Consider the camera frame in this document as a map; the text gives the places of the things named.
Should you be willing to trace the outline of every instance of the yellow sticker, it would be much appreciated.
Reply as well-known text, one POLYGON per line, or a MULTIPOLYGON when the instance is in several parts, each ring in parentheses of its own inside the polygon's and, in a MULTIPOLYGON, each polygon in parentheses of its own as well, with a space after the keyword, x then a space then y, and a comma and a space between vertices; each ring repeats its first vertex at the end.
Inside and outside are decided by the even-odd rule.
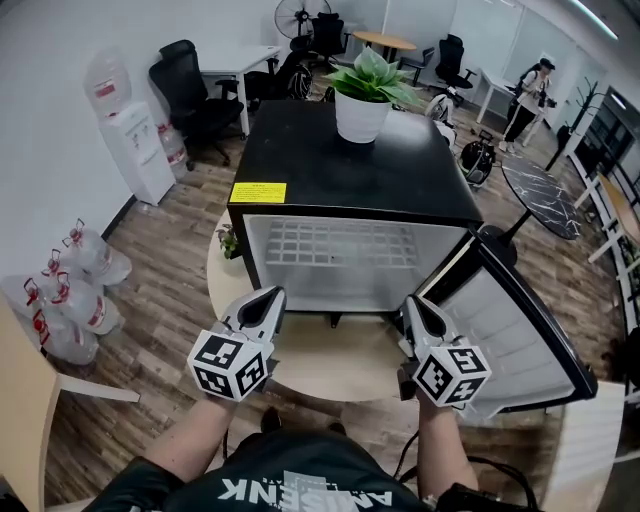
POLYGON ((236 183, 230 203, 284 203, 286 183, 236 183))

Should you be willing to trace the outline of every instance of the shoe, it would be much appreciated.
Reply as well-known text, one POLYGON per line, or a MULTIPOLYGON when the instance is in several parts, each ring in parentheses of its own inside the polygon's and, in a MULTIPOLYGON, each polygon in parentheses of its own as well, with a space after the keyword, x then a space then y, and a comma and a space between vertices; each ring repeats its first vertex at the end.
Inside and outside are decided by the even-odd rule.
POLYGON ((282 428, 282 420, 278 411, 273 407, 269 407, 262 415, 260 420, 260 432, 268 434, 282 428))
POLYGON ((343 436, 347 435, 347 431, 345 430, 344 425, 337 421, 334 421, 331 425, 327 427, 327 429, 331 430, 331 432, 342 434, 343 436))

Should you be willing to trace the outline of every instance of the ceiling light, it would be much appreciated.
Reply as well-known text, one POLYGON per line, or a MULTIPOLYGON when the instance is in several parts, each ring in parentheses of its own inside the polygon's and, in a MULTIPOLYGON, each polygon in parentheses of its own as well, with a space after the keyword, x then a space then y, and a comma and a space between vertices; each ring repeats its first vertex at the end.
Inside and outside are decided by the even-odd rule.
POLYGON ((589 18, 591 18, 593 21, 595 21, 595 23, 602 29, 604 30, 608 36, 613 37, 616 41, 618 40, 618 36, 616 35, 616 33, 611 30, 609 27, 607 27, 607 25, 605 25, 604 21, 602 21, 600 18, 598 18, 595 14, 593 14, 593 11, 591 11, 591 9, 589 9, 586 5, 584 5, 582 2, 580 2, 580 0, 569 0, 573 5, 575 5, 578 9, 580 9, 583 13, 585 13, 587 16, 589 16, 589 18))
POLYGON ((624 104, 624 101, 622 101, 620 98, 618 98, 615 94, 611 93, 611 97, 613 98, 613 101, 615 101, 618 105, 620 105, 620 107, 623 110, 627 110, 627 106, 624 104))

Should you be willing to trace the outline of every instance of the black t-shirt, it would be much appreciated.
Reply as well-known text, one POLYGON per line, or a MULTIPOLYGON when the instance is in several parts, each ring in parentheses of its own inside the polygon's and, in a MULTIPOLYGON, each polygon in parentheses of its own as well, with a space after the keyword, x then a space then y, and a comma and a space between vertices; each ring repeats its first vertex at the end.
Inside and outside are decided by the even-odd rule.
POLYGON ((130 512, 131 507, 168 512, 426 510, 347 437, 289 430, 241 445, 223 467, 188 484, 138 457, 86 510, 130 512))

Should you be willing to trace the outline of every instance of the forearm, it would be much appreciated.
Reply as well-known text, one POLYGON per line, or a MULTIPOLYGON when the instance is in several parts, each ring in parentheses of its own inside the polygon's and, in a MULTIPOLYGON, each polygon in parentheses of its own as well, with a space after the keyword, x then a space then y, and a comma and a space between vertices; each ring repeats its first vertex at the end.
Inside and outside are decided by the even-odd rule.
POLYGON ((440 496, 458 482, 478 489, 478 479, 467 460, 453 411, 438 408, 420 396, 418 488, 420 496, 440 496))
POLYGON ((184 482, 202 475, 229 428, 236 403, 202 399, 147 448, 144 457, 184 482))

